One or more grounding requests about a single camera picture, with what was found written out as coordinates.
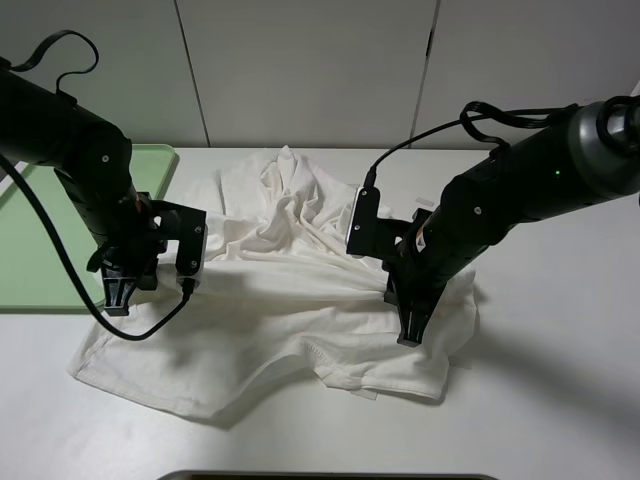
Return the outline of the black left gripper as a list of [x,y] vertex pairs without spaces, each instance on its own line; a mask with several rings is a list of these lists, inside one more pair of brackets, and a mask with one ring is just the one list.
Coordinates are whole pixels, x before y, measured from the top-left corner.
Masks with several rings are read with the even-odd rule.
[[158,256],[166,252],[166,236],[156,224],[156,201],[137,199],[107,210],[106,220],[91,220],[99,232],[91,231],[97,250],[87,261],[87,270],[99,272],[104,290],[104,310],[111,317],[129,315],[129,300],[135,289],[155,290]]

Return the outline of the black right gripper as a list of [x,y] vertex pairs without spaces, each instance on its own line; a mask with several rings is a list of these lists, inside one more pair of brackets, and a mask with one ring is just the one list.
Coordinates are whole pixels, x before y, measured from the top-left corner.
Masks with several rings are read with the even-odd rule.
[[463,239],[452,221],[441,208],[417,210],[397,256],[383,264],[389,273],[384,300],[397,305],[400,345],[422,344],[447,282],[480,254],[480,245]]

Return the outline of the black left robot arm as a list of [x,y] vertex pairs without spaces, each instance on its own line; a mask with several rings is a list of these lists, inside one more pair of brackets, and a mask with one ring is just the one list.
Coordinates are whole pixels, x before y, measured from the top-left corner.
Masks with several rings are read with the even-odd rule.
[[130,174],[131,141],[71,97],[4,69],[1,154],[53,168],[97,244],[87,268],[103,278],[106,312],[128,314],[134,289],[156,286],[152,269],[160,252],[150,199]]

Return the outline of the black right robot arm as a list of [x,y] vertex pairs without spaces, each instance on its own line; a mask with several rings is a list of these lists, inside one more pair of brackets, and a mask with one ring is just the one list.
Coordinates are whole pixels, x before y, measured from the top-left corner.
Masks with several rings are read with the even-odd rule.
[[414,212],[396,256],[384,265],[385,299],[397,307],[404,346],[421,344],[449,280],[515,226],[639,190],[636,96],[536,114],[475,101],[459,122],[493,148],[445,186],[434,210]]

